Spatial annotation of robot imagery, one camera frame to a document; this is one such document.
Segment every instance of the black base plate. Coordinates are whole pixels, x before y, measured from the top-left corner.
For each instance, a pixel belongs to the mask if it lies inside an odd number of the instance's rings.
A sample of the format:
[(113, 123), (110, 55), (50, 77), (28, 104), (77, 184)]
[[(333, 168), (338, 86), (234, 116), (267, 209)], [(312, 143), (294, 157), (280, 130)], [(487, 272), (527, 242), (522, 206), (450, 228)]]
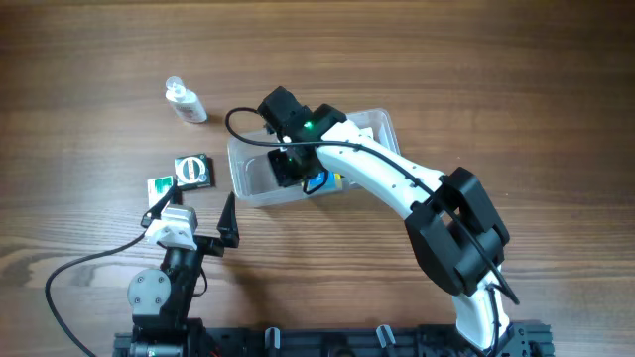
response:
[[(453, 325), (421, 325), (417, 328), (394, 328), (394, 352), (408, 357), (479, 356), (456, 333)], [(219, 347), (219, 357), (383, 357), (374, 329), (281, 330), (281, 349), (265, 349), (264, 331), (247, 328), (210, 328), (207, 330)], [(128, 356), (131, 334), (115, 336), (113, 356)], [(501, 338), (500, 357), (553, 357), (551, 328), (542, 323), (514, 322)]]

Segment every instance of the wooden table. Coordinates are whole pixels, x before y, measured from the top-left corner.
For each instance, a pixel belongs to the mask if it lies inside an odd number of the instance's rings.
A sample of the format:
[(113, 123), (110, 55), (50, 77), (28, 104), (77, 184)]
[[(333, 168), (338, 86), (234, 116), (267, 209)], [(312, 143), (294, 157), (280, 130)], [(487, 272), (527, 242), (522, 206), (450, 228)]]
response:
[[(312, 108), (385, 108), (406, 158), (476, 173), (512, 234), (504, 272), (521, 305), (505, 302), (510, 317), (551, 324), (558, 356), (633, 355), (632, 5), (5, 2), (0, 355), (80, 355), (44, 282), (136, 236), (146, 179), (169, 175), (175, 157), (213, 157), (216, 187), (186, 201), (215, 233), (232, 190), (221, 118), (278, 85)], [(175, 116), (171, 75), (208, 123)], [(191, 309), (207, 326), (453, 323), (403, 222), (369, 193), (237, 213), (240, 248), (206, 259), (210, 290)], [(61, 314), (99, 355), (131, 327), (129, 280), (161, 258), (140, 244), (56, 281)]]

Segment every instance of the small bottle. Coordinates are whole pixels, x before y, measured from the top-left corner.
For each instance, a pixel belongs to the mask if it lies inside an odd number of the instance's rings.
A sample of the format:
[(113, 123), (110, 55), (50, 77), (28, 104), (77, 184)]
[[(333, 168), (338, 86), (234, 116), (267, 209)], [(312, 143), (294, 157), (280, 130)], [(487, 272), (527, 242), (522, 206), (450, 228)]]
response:
[(166, 99), (175, 109), (181, 119), (191, 123), (202, 123), (207, 120), (207, 112), (200, 104), (198, 96), (183, 85), (183, 81), (176, 77), (166, 81)]

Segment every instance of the small robot arm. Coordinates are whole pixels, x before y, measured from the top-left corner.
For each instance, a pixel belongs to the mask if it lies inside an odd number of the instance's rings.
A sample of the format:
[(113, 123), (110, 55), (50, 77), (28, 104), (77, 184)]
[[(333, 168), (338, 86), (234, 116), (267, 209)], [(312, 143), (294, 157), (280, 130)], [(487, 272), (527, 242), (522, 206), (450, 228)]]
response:
[[(486, 264), (469, 238), (478, 242), (485, 258), (500, 270), (509, 234), (476, 176), (463, 168), (447, 176), (413, 163), (363, 134), (335, 108), (323, 104), (312, 112), (283, 87), (264, 99), (258, 113), (269, 132), (282, 145), (287, 144), (269, 155), (270, 160), (288, 158), (272, 161), (279, 185), (298, 182), (289, 178), (334, 172), (359, 183), (393, 208), (405, 221), (419, 266), (452, 295), (457, 331), (487, 353), (497, 340), (494, 334), (501, 337), (505, 333), (509, 318), (501, 294), (491, 288), (499, 283), (492, 265)], [(330, 144), (335, 142), (346, 145)], [(448, 210), (459, 212), (454, 216), (458, 222), (444, 223), (442, 217)]]

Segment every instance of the clear plastic container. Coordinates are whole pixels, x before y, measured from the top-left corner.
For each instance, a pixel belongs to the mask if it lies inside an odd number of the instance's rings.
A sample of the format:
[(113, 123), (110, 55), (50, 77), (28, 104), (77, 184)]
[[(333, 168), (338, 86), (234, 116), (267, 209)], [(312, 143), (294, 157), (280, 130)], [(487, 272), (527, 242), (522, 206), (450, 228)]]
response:
[[(387, 111), (372, 109), (346, 114), (346, 117), (362, 130), (371, 128), (373, 139), (376, 142), (390, 151), (400, 154), (397, 137)], [(276, 142), (276, 136), (268, 135), (264, 129), (241, 135), (252, 140)], [(267, 158), (267, 153), (274, 149), (249, 145), (234, 137), (229, 139), (229, 144), (227, 144), (229, 169), (234, 183), (234, 193), (238, 199), (248, 202), (253, 207), (261, 207), (293, 202), (322, 194), (343, 192), (358, 187), (355, 182), (348, 178), (341, 179), (339, 189), (325, 191), (320, 189), (311, 195), (304, 194), (300, 184), (279, 187)]]

